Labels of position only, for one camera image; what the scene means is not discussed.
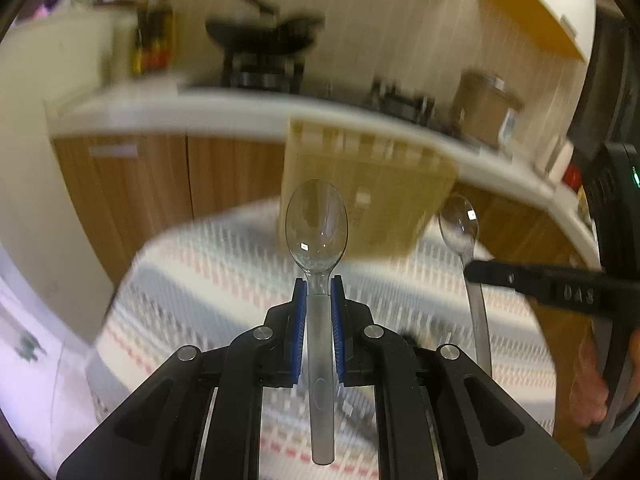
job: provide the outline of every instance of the yellow basket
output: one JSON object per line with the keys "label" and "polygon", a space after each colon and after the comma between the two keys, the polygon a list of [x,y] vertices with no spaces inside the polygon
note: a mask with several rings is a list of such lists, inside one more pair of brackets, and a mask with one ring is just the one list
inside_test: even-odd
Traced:
{"label": "yellow basket", "polygon": [[458,165],[431,148],[391,136],[291,120],[278,236],[296,187],[312,178],[338,190],[349,220],[345,257],[411,252],[458,177]]}

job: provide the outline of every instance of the red object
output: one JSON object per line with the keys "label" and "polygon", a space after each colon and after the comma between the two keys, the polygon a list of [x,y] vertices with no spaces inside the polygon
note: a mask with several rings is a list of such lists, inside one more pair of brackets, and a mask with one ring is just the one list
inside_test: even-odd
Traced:
{"label": "red object", "polygon": [[562,177],[562,182],[577,192],[582,185],[582,173],[576,166],[569,164]]}

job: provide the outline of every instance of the cabinet handle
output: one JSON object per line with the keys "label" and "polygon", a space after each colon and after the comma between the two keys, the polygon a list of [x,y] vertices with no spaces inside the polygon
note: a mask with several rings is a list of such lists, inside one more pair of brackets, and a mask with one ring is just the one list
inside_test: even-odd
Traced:
{"label": "cabinet handle", "polygon": [[92,158],[138,158],[138,145],[131,143],[89,146],[89,156]]}
{"label": "cabinet handle", "polygon": [[575,37],[578,35],[578,31],[575,30],[575,27],[569,21],[569,18],[563,14],[560,16],[560,26],[564,28],[564,31],[571,36],[572,40],[575,40]]}

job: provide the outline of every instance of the hand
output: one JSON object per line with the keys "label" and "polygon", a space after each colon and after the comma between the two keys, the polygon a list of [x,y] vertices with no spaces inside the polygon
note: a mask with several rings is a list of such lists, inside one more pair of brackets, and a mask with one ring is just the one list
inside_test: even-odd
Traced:
{"label": "hand", "polygon": [[[596,352],[591,332],[588,332],[580,344],[574,384],[569,394],[571,417],[581,428],[602,422],[607,415],[609,389],[596,368]],[[625,407],[640,394],[640,329],[636,329],[629,340],[629,357],[634,364],[634,371],[625,394]]]}

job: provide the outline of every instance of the table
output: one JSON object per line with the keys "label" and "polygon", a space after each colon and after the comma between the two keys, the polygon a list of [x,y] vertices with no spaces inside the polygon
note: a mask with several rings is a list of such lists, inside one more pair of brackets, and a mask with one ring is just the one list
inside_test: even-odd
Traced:
{"label": "table", "polygon": [[[141,250],[88,363],[98,420],[178,347],[225,346],[261,324],[269,307],[290,300],[302,272],[277,243],[278,207],[277,199],[243,206],[168,231]],[[476,257],[489,254],[478,248]],[[347,298],[368,304],[376,323],[411,333],[425,348],[449,341],[475,357],[462,264],[437,222],[407,257],[344,261],[335,273]],[[494,380],[551,433],[556,374],[536,318],[513,291],[485,286],[484,296]],[[372,388],[336,388],[336,460],[319,468],[310,461],[305,373],[303,362],[293,390],[265,388],[261,475],[376,478]]]}

